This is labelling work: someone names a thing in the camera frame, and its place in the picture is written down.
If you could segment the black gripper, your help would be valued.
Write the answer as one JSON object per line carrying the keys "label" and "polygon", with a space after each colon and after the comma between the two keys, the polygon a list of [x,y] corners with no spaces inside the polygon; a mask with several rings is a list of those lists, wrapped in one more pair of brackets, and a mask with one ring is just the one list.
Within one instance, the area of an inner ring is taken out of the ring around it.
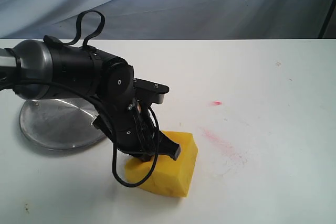
{"label": "black gripper", "polygon": [[121,108],[102,101],[94,107],[99,113],[93,121],[94,127],[102,131],[121,152],[137,157],[143,163],[152,161],[157,154],[174,161],[178,159],[180,145],[160,132],[150,115],[151,106],[132,100]]}

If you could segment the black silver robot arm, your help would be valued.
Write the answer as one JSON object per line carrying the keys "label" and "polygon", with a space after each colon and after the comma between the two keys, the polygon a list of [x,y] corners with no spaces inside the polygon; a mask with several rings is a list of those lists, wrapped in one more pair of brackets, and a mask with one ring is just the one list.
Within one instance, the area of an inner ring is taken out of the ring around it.
{"label": "black silver robot arm", "polygon": [[98,110],[94,126],[117,148],[142,161],[159,154],[177,160],[181,148],[152,121],[152,104],[169,88],[136,79],[121,57],[84,45],[73,47],[54,37],[24,40],[1,49],[1,84],[13,84],[24,99],[86,98]]}

